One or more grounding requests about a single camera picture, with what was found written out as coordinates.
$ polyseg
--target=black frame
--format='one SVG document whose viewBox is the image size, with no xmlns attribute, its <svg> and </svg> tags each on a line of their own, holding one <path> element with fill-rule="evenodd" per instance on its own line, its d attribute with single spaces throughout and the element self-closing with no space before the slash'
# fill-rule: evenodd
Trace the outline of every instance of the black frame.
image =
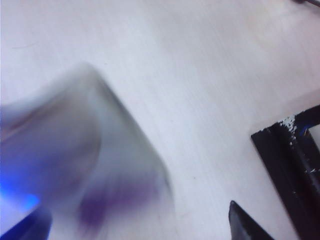
<svg viewBox="0 0 320 240">
<path fill-rule="evenodd" d="M 317 105 L 251 136 L 303 240 L 320 239 L 320 152 L 309 132 L 319 124 Z"/>
</svg>

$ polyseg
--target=white paint flake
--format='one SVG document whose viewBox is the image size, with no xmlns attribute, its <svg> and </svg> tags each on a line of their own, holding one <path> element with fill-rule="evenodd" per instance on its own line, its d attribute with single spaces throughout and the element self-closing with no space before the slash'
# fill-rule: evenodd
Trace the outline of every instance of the white paint flake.
<svg viewBox="0 0 320 240">
<path fill-rule="evenodd" d="M 295 133 L 297 126 L 295 126 L 296 116 L 291 115 L 286 117 L 285 119 L 278 121 L 280 126 L 285 126 L 291 133 Z"/>
</svg>

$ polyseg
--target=blue light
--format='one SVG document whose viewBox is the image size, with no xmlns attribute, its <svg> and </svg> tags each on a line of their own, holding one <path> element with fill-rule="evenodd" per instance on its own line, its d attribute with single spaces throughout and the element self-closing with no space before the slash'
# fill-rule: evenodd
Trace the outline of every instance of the blue light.
<svg viewBox="0 0 320 240">
<path fill-rule="evenodd" d="M 28 211 L 36 206 L 39 202 L 39 198 L 37 198 L 35 195 L 28 194 L 25 196 L 22 208 L 23 210 Z"/>
</svg>

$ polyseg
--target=white table surface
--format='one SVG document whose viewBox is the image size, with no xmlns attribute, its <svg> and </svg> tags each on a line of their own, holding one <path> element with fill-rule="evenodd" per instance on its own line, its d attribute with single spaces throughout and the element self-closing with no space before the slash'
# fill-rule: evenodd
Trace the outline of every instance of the white table surface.
<svg viewBox="0 0 320 240">
<path fill-rule="evenodd" d="M 1 104 L 89 62 L 170 172 L 174 220 L 113 240 L 230 239 L 230 200 L 298 239 L 250 134 L 320 103 L 319 60 L 320 8 L 291 0 L 1 1 Z M 67 231 L 54 220 L 50 239 Z"/>
</svg>

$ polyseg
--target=black pointed tip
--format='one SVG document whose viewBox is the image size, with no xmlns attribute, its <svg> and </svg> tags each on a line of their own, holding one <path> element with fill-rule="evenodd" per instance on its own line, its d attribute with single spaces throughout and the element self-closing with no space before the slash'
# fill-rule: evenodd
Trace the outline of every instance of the black pointed tip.
<svg viewBox="0 0 320 240">
<path fill-rule="evenodd" d="M 52 215 L 45 208 L 37 208 L 0 237 L 0 240 L 46 240 Z"/>
<path fill-rule="evenodd" d="M 230 202 L 229 222 L 232 240 L 273 240 L 235 201 Z"/>
</svg>

